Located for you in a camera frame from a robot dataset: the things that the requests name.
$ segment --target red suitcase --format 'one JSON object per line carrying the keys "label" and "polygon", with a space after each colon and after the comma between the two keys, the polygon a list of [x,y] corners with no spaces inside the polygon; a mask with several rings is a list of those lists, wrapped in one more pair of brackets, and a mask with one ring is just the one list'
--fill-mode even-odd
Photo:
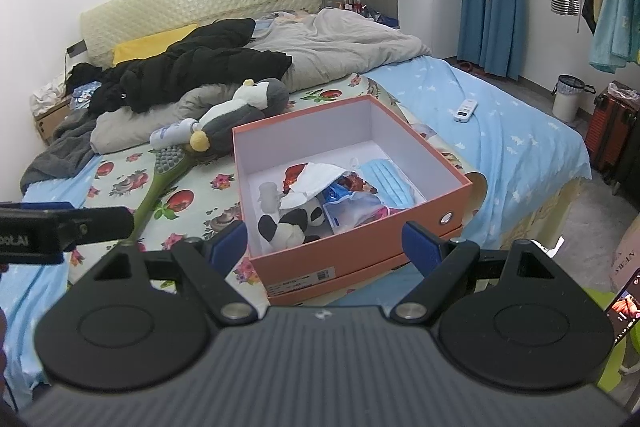
{"label": "red suitcase", "polygon": [[[614,83],[622,89],[629,89],[615,80]],[[636,123],[640,104],[615,98],[607,89],[593,103],[596,107],[584,142],[589,151],[591,166],[606,174],[617,165],[622,155],[626,139]]]}

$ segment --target blue face mask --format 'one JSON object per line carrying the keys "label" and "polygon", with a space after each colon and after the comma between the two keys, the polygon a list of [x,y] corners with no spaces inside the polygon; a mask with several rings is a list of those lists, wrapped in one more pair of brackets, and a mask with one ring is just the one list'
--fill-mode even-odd
{"label": "blue face mask", "polygon": [[368,184],[377,188],[376,194],[389,208],[403,210],[414,206],[414,192],[402,179],[398,168],[390,161],[376,159],[360,166],[360,175]]}

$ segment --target green chair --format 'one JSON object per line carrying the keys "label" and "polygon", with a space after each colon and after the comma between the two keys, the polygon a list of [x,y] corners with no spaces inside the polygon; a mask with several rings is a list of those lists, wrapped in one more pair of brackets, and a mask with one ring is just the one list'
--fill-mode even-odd
{"label": "green chair", "polygon": [[[616,295],[612,292],[600,292],[597,290],[592,290],[590,288],[583,288],[587,295],[590,296],[594,301],[596,301],[597,305],[602,309],[605,309],[611,301],[613,297]],[[634,328],[628,335],[631,338],[632,344],[636,348],[636,351],[640,353],[640,330],[638,328]],[[625,349],[626,349],[626,337],[622,339],[622,341],[613,348],[611,354],[609,355],[609,360],[607,360],[607,365],[604,368],[604,372],[598,380],[597,386],[601,388],[605,393],[609,393],[616,387],[622,376],[620,375],[619,369],[622,365],[622,361],[625,358]]]}

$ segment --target trash can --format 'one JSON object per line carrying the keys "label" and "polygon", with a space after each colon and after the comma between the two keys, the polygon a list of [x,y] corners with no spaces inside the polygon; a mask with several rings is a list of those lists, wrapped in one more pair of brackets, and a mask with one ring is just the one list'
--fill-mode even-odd
{"label": "trash can", "polygon": [[575,78],[570,74],[558,76],[558,83],[553,91],[556,96],[553,109],[554,117],[565,123],[574,121],[580,105],[580,95],[584,91],[596,93],[593,86],[587,86],[580,78]]}

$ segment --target bed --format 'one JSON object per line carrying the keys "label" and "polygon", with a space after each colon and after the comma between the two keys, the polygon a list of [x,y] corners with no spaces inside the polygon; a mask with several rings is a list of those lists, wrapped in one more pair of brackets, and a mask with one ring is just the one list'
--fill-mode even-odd
{"label": "bed", "polygon": [[[321,0],[113,0],[83,14],[81,28],[92,62],[109,66],[113,47],[127,39],[191,22],[259,18],[283,9],[318,12],[320,6]],[[304,20],[305,16],[301,16],[290,24]],[[355,74],[369,71],[367,76],[398,100],[407,118],[428,124],[486,175],[488,197],[478,215],[465,227],[465,237],[487,248],[507,245],[515,237],[529,237],[544,246],[554,246],[569,205],[578,195],[580,178],[591,176],[579,135],[424,52],[394,54],[397,50],[391,45],[383,51],[375,59],[375,66],[382,64],[380,67],[369,71],[371,64],[360,66],[361,70],[348,71],[340,77],[332,70],[326,74],[334,76],[325,79],[331,80],[328,84],[304,86],[293,77],[283,79],[291,90],[302,87],[290,96],[288,110],[370,92],[369,80]],[[468,96],[479,100],[477,121],[453,125],[450,111]],[[154,163],[150,149],[148,144],[142,144],[95,156],[73,179],[31,185],[24,200],[71,201],[74,206],[88,207],[116,204],[134,210],[150,185]],[[158,202],[139,248],[169,248],[186,236],[211,237],[239,216],[231,156],[200,164],[172,185]],[[10,325],[6,376],[19,405],[30,400],[30,389],[43,378],[31,345],[38,318],[62,295],[67,279],[74,283],[112,246],[113,243],[102,243],[78,248],[68,256],[68,264],[64,266],[12,267],[11,276],[0,283],[0,307],[5,309]],[[415,269],[407,265],[310,303],[357,302],[389,307],[420,279]],[[238,263],[227,281],[264,312],[268,306],[266,293],[247,257]],[[169,291],[172,286],[170,282],[154,284]]]}

